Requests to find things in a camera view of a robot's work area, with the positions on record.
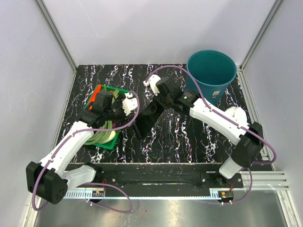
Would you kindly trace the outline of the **black trash bag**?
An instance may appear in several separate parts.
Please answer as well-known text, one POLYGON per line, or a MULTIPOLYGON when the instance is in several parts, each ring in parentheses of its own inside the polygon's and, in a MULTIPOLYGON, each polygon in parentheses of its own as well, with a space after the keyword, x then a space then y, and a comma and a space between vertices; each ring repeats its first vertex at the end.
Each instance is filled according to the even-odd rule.
POLYGON ((156 99, 153 99, 148 106, 140 111, 133 124, 133 129, 138 139, 143 139, 147 136, 163 111, 164 107, 156 99))

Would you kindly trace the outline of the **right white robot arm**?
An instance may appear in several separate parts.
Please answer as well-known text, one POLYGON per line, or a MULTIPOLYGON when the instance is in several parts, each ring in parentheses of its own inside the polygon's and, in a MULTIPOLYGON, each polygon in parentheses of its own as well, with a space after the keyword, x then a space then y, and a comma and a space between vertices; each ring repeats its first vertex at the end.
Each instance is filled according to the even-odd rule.
POLYGON ((257 122, 249 125, 245 111, 240 107, 222 111, 194 90, 182 91, 169 77, 152 75, 145 86, 150 86, 157 104, 162 108, 174 109, 206 123, 235 145, 232 155, 223 162, 215 176, 219 186, 228 186, 232 177, 241 169, 249 168, 263 149, 262 126, 257 122))

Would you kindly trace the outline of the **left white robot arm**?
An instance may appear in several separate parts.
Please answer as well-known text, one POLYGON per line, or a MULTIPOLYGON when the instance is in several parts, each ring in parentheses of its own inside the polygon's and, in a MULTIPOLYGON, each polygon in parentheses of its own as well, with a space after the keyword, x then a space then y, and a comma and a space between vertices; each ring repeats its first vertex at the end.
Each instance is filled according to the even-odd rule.
POLYGON ((94 142, 98 133, 111 134, 113 129, 106 123, 121 122, 136 108, 137 100, 132 93, 115 96, 110 91, 95 92, 56 147, 38 163, 32 161, 27 165, 27 188, 32 193, 33 208, 39 209, 36 196, 57 204, 67 191, 78 186, 87 183, 93 187, 101 185, 101 167, 90 162, 71 171, 66 171, 66 167, 83 145, 94 142))

